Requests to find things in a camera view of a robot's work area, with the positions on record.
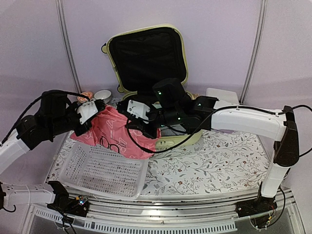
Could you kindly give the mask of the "pink printed garment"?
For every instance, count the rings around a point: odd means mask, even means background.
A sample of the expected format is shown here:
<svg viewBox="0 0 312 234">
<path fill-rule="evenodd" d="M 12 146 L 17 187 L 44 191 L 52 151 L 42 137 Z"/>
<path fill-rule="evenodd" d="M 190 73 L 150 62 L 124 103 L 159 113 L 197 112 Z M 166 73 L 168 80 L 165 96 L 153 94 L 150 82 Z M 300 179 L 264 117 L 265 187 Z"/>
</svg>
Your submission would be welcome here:
<svg viewBox="0 0 312 234">
<path fill-rule="evenodd" d="M 130 133 L 127 133 L 126 121 L 126 116 L 108 105 L 91 121 L 92 128 L 88 132 L 80 136 L 72 133 L 70 139 L 91 146 L 101 145 L 130 159 L 150 158 L 152 154 L 137 147 L 129 135 L 142 147 L 154 151 L 156 142 L 161 137 L 160 130 L 157 130 L 155 139 L 145 137 L 139 130 L 130 129 Z"/>
</svg>

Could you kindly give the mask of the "light green hard-shell suitcase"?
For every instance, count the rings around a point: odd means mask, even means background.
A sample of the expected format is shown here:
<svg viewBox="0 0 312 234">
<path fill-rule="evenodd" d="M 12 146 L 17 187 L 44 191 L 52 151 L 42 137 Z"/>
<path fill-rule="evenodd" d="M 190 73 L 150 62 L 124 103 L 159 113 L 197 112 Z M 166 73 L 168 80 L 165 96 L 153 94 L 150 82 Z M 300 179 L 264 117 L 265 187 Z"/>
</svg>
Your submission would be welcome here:
<svg viewBox="0 0 312 234">
<path fill-rule="evenodd" d="M 118 90 L 124 94 L 122 101 L 142 100 L 160 108 L 152 87 L 167 78 L 177 78 L 183 86 L 188 79 L 183 38 L 170 24 L 115 35 L 102 46 L 102 52 L 111 61 Z M 173 147 L 193 144 L 201 136 L 200 130 L 187 134 L 181 125 L 166 128 L 175 133 Z"/>
</svg>

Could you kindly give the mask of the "white plastic mesh basket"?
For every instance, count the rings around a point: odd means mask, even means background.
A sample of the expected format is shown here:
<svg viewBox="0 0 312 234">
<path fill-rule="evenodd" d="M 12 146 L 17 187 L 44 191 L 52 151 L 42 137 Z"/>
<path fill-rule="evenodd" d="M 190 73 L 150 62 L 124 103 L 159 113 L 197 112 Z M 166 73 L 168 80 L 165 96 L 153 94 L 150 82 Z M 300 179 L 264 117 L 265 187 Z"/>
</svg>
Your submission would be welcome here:
<svg viewBox="0 0 312 234">
<path fill-rule="evenodd" d="M 100 145 L 76 142 L 58 181 L 95 196 L 135 200 L 143 189 L 147 169 L 147 159 L 129 159 Z"/>
</svg>

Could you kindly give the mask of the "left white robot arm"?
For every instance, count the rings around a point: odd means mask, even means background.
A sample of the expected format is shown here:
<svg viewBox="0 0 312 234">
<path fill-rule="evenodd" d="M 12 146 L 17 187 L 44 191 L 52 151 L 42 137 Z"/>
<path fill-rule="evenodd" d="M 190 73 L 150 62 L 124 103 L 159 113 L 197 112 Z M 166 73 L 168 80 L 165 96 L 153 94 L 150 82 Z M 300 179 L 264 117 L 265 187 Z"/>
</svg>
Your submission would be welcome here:
<svg viewBox="0 0 312 234">
<path fill-rule="evenodd" d="M 40 165 L 34 160 L 21 160 L 20 157 L 36 148 L 44 141 L 53 141 L 55 136 L 74 131 L 78 136 L 86 133 L 92 127 L 91 121 L 105 109 L 103 100 L 80 104 L 71 102 L 69 95 L 80 97 L 81 94 L 62 90 L 43 92 L 40 97 L 31 102 L 13 124 L 8 134 L 0 144 L 0 175 L 4 178 L 13 176 L 11 181 L 17 180 Z M 14 191 L 13 184 L 1 183 L 0 207 L 18 204 L 46 203 L 56 211 L 69 211 L 73 204 L 69 194 L 58 181 L 49 182 L 42 187 L 28 186 L 20 193 Z"/>
</svg>

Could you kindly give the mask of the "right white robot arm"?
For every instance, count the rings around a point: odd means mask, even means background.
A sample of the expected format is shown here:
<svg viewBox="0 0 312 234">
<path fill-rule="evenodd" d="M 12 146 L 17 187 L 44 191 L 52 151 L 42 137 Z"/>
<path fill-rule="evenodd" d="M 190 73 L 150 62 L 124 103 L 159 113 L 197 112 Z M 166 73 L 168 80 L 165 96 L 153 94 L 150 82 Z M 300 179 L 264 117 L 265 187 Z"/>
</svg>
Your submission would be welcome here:
<svg viewBox="0 0 312 234">
<path fill-rule="evenodd" d="M 259 197 L 252 202 L 257 213 L 268 208 L 286 172 L 299 161 L 299 137 L 293 108 L 261 109 L 208 96 L 191 99 L 176 78 L 164 79 L 152 90 L 160 108 L 132 99 L 117 105 L 117 110 L 129 119 L 128 131 L 139 130 L 154 139 L 159 128 L 181 125 L 191 137 L 200 130 L 213 129 L 246 132 L 274 140 L 273 156 Z"/>
</svg>

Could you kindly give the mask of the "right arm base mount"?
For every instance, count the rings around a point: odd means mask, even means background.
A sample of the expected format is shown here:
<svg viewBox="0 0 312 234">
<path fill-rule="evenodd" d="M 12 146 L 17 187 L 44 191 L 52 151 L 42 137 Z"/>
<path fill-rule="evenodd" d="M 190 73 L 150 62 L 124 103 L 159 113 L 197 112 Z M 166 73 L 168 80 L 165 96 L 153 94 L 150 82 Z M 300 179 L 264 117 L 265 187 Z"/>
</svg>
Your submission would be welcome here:
<svg viewBox="0 0 312 234">
<path fill-rule="evenodd" d="M 235 212 L 238 217 L 252 217 L 250 222 L 257 229 L 265 229 L 270 225 L 276 215 L 276 209 L 275 197 L 263 197 L 261 189 L 256 198 L 239 201 L 235 204 Z"/>
</svg>

